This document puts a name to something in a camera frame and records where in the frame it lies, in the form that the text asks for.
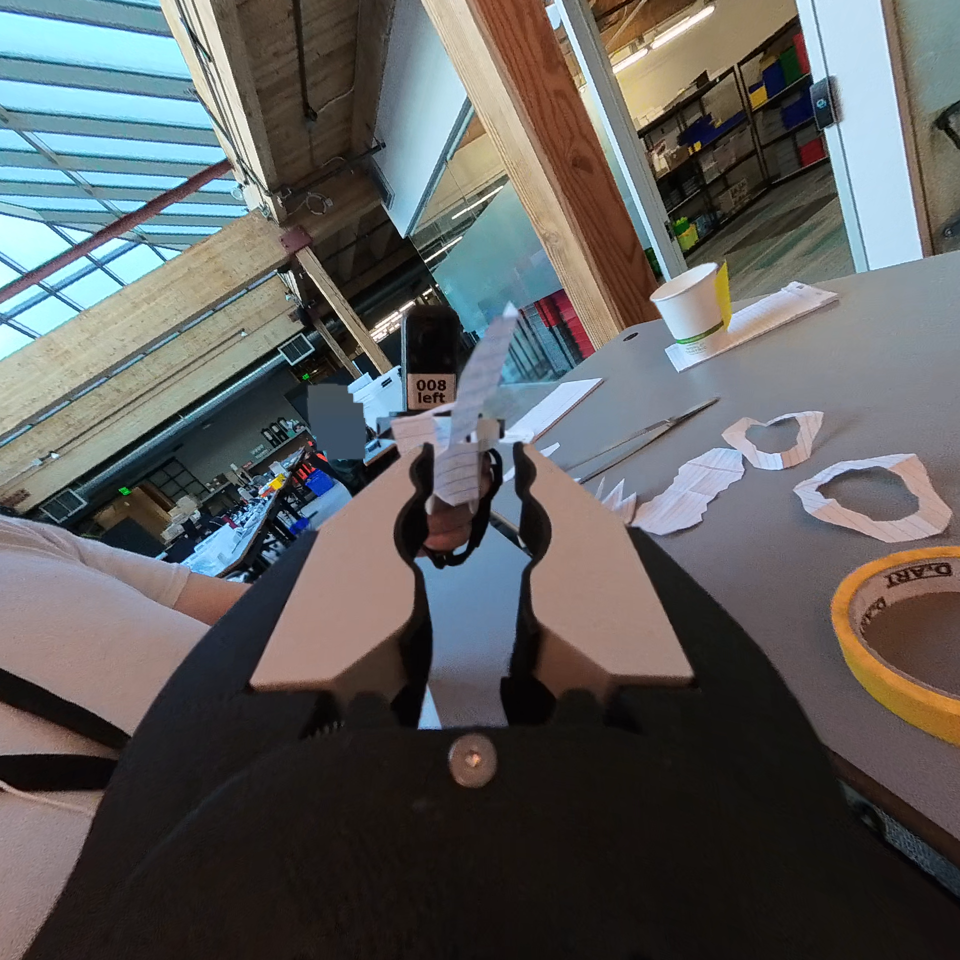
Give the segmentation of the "person's left forearm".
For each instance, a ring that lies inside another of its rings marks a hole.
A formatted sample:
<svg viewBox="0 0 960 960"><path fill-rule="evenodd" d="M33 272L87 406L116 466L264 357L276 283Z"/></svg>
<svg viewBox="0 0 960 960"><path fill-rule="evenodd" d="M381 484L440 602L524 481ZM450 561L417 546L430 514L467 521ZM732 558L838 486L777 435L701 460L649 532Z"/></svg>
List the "person's left forearm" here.
<svg viewBox="0 0 960 960"><path fill-rule="evenodd" d="M180 614L212 626L228 613L251 585L190 571L173 609Z"/></svg>

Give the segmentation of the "grey desk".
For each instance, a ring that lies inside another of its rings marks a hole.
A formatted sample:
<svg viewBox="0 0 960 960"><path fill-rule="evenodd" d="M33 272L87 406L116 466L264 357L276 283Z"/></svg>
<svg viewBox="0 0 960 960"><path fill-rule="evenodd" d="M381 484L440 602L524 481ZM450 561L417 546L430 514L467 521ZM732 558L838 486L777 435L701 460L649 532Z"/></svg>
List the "grey desk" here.
<svg viewBox="0 0 960 960"><path fill-rule="evenodd" d="M912 453L953 510L931 546L958 544L959 254L823 282L838 301L678 373L662 321L624 331L563 381L603 383L546 438L570 466L710 397L718 402L608 474L645 502L679 467L723 446L743 417L822 410L811 458L747 465L690 530L656 540L732 614L785 678L841 779L958 865L958 749L908 726L847 668L830 618L840 581L909 544L883 544L808 515L794 487L839 461Z"/></svg>

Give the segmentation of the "wooden pillar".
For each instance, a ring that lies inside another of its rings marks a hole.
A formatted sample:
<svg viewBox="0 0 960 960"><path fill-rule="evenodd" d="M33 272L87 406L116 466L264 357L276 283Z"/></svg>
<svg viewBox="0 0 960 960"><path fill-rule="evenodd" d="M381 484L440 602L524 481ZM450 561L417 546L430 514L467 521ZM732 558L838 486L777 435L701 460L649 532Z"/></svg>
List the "wooden pillar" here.
<svg viewBox="0 0 960 960"><path fill-rule="evenodd" d="M596 350L659 318L654 273L539 1L425 1Z"/></svg>

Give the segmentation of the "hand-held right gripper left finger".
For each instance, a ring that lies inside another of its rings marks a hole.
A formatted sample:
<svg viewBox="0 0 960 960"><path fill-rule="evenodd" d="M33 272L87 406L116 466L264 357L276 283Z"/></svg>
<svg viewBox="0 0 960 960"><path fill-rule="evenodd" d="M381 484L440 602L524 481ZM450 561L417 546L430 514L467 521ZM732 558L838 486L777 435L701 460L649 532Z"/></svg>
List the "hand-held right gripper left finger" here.
<svg viewBox="0 0 960 960"><path fill-rule="evenodd" d="M377 695L400 725L421 720L433 654L425 544L429 443L400 456L316 534L249 685L328 695L340 710Z"/></svg>

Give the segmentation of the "metal storage shelving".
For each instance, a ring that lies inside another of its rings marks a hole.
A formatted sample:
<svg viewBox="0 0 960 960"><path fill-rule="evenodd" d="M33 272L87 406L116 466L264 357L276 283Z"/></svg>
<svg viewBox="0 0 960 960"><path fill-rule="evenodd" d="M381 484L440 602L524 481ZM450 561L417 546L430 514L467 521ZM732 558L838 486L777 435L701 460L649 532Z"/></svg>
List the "metal storage shelving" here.
<svg viewBox="0 0 960 960"><path fill-rule="evenodd" d="M773 188L828 164L811 86L795 16L715 78L702 74L640 126L666 225L685 258Z"/></svg>

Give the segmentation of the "orange-handled scissors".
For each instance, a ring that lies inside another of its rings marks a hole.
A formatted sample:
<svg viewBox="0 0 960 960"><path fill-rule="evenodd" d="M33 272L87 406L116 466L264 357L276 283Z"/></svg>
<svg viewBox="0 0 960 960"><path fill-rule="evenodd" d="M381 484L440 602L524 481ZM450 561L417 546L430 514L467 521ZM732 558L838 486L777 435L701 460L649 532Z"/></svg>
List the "orange-handled scissors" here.
<svg viewBox="0 0 960 960"><path fill-rule="evenodd" d="M576 475L573 477L576 483L587 483L593 480L594 477L605 474L606 471L612 469L614 466L634 456L645 447L654 443L656 439L666 435L666 433L672 429L696 417L701 412L710 409L716 403L720 402L720 400L720 396L715 395L696 404L681 414L667 417L648 427L644 427L635 434L619 440L617 443L603 449L599 453L590 455L584 461L568 467L566 471L570 475Z"/></svg>

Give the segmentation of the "lined paper piece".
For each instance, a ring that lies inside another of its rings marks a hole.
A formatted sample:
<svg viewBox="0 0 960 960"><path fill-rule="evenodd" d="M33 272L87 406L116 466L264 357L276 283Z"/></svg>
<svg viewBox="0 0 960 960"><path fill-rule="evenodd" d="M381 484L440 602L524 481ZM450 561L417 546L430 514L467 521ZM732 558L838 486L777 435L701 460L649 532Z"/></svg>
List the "lined paper piece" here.
<svg viewBox="0 0 960 960"><path fill-rule="evenodd" d="M480 500L483 457L475 428L484 404L497 390L520 312L508 302L486 328L462 374L461 388L449 416L436 417L433 496L457 506Z"/></svg>

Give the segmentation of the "person's left hand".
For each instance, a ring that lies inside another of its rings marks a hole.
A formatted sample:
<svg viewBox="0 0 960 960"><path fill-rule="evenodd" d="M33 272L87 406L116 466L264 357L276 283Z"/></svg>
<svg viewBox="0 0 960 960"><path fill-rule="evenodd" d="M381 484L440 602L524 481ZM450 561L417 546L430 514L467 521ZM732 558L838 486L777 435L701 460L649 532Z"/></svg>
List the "person's left hand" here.
<svg viewBox="0 0 960 960"><path fill-rule="evenodd" d="M417 558L429 554L447 554L464 547L470 540L474 519L484 505L482 500L452 506L437 496L431 497L426 512L427 535Z"/></svg>

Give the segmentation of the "plain lined notepad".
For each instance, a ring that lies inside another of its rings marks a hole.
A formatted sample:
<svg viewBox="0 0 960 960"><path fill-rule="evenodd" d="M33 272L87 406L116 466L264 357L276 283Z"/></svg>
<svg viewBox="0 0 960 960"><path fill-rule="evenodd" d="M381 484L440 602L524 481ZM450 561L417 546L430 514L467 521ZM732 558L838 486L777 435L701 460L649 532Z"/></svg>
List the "plain lined notepad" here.
<svg viewBox="0 0 960 960"><path fill-rule="evenodd" d="M534 443L604 383L603 377L560 383L509 428L501 444Z"/></svg>

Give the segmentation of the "jagged lined paper scrap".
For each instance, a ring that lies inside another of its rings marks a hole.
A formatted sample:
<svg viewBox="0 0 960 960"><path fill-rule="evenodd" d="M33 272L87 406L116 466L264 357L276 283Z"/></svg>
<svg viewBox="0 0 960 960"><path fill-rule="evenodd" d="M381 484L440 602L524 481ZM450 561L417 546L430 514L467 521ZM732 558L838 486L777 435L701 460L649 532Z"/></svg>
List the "jagged lined paper scrap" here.
<svg viewBox="0 0 960 960"><path fill-rule="evenodd" d="M656 536L690 529L702 522L714 498L738 482L744 472L738 450L708 450L685 462L666 490L637 507L630 526Z"/></svg>

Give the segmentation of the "small zigzag paper scrap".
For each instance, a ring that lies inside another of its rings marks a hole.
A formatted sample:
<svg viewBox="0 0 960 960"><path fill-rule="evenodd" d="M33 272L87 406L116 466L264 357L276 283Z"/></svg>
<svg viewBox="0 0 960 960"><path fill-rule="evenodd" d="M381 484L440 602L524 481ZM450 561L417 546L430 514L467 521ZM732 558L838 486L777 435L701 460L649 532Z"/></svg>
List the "small zigzag paper scrap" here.
<svg viewBox="0 0 960 960"><path fill-rule="evenodd" d="M635 492L627 493L625 481L621 479L610 490L607 490L606 475L603 475L594 494L595 499L620 522L631 526L638 510L638 496Z"/></svg>

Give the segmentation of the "white cardboard box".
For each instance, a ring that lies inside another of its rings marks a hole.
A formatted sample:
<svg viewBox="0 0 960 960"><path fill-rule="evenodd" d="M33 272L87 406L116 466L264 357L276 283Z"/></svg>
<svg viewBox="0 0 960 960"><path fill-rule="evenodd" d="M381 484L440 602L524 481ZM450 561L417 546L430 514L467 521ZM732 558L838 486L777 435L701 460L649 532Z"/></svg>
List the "white cardboard box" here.
<svg viewBox="0 0 960 960"><path fill-rule="evenodd" d="M406 412L401 366L394 366L377 378L364 374L346 389L353 402L363 407L367 443L378 438L380 420L385 419L390 425L394 417Z"/></svg>

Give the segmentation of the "yellow masking tape roll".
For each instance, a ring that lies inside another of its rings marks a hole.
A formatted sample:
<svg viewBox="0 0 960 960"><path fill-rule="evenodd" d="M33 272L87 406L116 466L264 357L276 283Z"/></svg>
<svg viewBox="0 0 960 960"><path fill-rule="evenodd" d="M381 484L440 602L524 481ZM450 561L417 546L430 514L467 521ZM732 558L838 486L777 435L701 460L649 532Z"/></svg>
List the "yellow masking tape roll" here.
<svg viewBox="0 0 960 960"><path fill-rule="evenodd" d="M897 551L850 572L830 603L846 666L884 709L933 738L958 747L959 699L884 659L866 639L868 626L895 604L934 594L958 594L957 545Z"/></svg>

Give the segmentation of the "lined notepad with printed header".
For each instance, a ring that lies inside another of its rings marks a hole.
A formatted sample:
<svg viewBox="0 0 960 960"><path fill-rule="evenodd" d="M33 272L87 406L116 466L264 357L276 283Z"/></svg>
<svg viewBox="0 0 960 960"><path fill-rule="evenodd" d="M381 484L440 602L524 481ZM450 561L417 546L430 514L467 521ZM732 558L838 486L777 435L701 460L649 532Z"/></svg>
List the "lined notepad with printed header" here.
<svg viewBox="0 0 960 960"><path fill-rule="evenodd" d="M833 291L795 281L734 311L719 332L691 345L671 343L664 352L674 370L683 372L838 301Z"/></svg>

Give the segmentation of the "person's white shirt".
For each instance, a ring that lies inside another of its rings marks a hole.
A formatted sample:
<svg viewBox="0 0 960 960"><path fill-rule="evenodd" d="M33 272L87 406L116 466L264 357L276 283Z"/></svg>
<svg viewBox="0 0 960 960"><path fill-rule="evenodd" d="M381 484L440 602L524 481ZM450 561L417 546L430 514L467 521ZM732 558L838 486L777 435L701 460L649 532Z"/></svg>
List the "person's white shirt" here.
<svg viewBox="0 0 960 960"><path fill-rule="evenodd" d="M189 572L2 510L2 958L26 953L119 753L210 630L173 608Z"/></svg>

